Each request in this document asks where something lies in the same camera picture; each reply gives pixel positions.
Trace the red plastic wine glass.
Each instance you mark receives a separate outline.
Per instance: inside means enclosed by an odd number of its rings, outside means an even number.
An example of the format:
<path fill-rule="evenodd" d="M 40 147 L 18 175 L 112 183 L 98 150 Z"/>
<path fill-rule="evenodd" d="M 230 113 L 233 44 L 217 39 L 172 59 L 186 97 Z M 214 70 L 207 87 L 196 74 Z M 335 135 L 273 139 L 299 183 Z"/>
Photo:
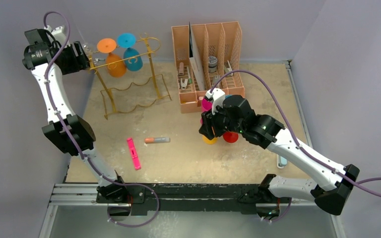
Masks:
<path fill-rule="evenodd" d="M 235 132 L 225 132 L 222 137 L 227 143 L 235 143 L 239 139 L 239 135 Z"/>

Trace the yellow plastic wine glass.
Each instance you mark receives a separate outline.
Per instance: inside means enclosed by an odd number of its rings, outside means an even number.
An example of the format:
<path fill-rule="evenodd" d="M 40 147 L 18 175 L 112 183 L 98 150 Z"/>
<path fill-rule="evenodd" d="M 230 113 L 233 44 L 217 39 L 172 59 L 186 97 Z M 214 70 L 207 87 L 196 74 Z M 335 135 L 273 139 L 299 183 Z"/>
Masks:
<path fill-rule="evenodd" d="M 203 140 L 204 143 L 206 143 L 208 145 L 213 145 L 213 144 L 215 144 L 217 142 L 218 138 L 215 137 L 213 139 L 208 139 L 206 136 L 203 135 L 202 136 L 202 140 Z"/>

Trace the magenta plastic wine glass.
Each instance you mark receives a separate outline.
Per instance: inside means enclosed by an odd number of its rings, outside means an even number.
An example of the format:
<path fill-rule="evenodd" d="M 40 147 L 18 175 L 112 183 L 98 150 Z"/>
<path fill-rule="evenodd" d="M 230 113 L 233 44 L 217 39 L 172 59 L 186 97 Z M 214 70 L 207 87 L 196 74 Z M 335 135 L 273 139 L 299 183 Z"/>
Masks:
<path fill-rule="evenodd" d="M 201 99 L 201 112 L 208 112 L 212 109 L 212 102 L 207 100 L 205 97 L 200 97 Z"/>

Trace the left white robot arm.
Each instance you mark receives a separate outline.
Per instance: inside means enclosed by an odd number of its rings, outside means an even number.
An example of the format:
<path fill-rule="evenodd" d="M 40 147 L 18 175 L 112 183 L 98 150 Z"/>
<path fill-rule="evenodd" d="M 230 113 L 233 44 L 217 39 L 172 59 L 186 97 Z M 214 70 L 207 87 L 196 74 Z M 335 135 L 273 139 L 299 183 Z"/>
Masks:
<path fill-rule="evenodd" d="M 29 45 L 22 62 L 39 84 L 47 107 L 48 124 L 42 127 L 44 136 L 62 153 L 78 157 L 88 166 L 98 180 L 99 199 L 124 202 L 128 189 L 97 151 L 94 131 L 73 111 L 64 89 L 64 75 L 90 67 L 81 43 L 70 44 L 63 32 L 47 29 L 32 29 L 24 34 Z"/>

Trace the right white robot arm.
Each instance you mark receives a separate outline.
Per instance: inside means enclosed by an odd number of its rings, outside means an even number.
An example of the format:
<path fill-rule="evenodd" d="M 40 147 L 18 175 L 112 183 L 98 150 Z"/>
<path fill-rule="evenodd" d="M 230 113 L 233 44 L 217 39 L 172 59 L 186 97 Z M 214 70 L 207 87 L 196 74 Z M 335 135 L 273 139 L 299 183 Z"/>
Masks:
<path fill-rule="evenodd" d="M 204 97 L 199 133 L 212 140 L 226 132 L 241 134 L 250 144 L 284 157 L 301 169 L 309 179 L 267 175 L 258 189 L 263 201 L 276 197 L 292 197 L 314 202 L 323 211 L 340 215 L 360 173 L 353 164 L 336 163 L 299 139 L 293 139 L 283 123 L 270 115 L 259 115 L 247 99 L 240 95 L 221 96 L 217 100 Z"/>

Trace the clear wine glass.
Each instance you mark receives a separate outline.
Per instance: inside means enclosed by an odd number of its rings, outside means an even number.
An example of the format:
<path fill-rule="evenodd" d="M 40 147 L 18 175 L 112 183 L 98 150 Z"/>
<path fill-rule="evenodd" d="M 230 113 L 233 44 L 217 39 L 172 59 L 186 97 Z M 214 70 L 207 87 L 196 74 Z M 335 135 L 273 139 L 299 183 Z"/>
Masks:
<path fill-rule="evenodd" d="M 94 47 L 92 44 L 89 44 L 89 43 L 83 43 L 82 44 L 82 48 L 85 52 L 85 54 L 88 56 L 88 57 L 91 57 L 94 53 Z"/>

